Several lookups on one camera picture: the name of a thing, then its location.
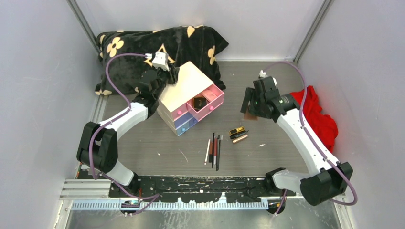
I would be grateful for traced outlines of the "brown eyeshadow palette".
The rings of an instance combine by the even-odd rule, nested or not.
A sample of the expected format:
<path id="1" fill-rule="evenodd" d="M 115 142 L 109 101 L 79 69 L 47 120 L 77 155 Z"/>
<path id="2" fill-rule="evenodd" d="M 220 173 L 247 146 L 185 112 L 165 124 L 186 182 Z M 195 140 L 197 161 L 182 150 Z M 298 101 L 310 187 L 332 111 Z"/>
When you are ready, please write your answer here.
<path id="1" fill-rule="evenodd" d="M 257 121 L 258 117 L 251 115 L 249 112 L 244 113 L 244 120 Z"/>

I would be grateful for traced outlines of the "pastel mini drawer organizer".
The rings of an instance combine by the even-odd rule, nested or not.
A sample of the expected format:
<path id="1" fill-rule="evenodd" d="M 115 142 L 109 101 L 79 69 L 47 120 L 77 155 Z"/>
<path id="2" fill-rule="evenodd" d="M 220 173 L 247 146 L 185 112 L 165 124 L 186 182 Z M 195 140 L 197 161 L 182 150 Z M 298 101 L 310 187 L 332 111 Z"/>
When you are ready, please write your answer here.
<path id="1" fill-rule="evenodd" d="M 195 111 L 192 99 L 202 96 L 201 92 L 210 89 L 217 98 Z M 224 91 L 217 87 L 192 62 L 180 66 L 178 81 L 167 85 L 159 98 L 157 112 L 176 136 L 181 136 L 191 127 L 202 121 L 224 102 Z"/>

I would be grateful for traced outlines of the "black round compact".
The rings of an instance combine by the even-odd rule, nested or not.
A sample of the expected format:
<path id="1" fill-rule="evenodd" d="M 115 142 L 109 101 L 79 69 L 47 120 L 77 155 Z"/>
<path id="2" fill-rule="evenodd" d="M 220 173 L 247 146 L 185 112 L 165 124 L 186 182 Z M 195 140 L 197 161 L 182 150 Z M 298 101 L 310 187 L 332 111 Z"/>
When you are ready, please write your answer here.
<path id="1" fill-rule="evenodd" d="M 192 99 L 192 107 L 195 111 L 200 111 L 208 104 L 208 100 L 203 96 L 197 96 Z"/>

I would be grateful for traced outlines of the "pink square compact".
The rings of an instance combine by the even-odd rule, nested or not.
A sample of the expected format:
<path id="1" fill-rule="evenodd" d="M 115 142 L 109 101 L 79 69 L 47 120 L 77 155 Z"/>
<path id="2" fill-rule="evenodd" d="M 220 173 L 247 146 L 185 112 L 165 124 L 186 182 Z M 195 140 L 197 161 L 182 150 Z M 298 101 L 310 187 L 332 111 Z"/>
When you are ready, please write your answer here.
<path id="1" fill-rule="evenodd" d="M 217 98 L 217 95 L 210 89 L 206 89 L 201 92 L 202 96 L 207 99 L 207 101 L 211 102 Z"/>

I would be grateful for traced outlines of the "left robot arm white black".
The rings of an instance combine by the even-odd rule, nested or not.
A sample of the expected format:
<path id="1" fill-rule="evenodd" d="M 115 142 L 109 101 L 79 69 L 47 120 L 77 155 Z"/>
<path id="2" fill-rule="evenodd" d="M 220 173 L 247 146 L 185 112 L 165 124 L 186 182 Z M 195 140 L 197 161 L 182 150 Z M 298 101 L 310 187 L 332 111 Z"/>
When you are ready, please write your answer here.
<path id="1" fill-rule="evenodd" d="M 76 158 L 93 166 L 121 185 L 128 197 L 139 191 L 138 176 L 118 159 L 118 140 L 128 130 L 150 118 L 159 106 L 159 97 L 167 85 L 176 84 L 179 68 L 169 64 L 169 70 L 147 70 L 141 75 L 139 93 L 128 107 L 101 123 L 84 126 Z"/>

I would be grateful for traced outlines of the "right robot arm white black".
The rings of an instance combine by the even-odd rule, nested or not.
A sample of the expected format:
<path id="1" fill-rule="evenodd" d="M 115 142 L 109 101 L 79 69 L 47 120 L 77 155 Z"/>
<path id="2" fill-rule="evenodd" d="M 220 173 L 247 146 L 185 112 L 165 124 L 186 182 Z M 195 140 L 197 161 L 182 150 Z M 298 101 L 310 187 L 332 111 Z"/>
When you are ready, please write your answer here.
<path id="1" fill-rule="evenodd" d="M 341 163 L 316 136 L 291 94 L 281 95 L 273 77 L 259 78 L 245 91 L 241 113 L 273 120 L 291 139 L 303 158 L 307 173 L 278 168 L 266 173 L 265 189 L 271 196 L 284 190 L 301 194 L 316 206 L 343 194 L 353 168 Z"/>

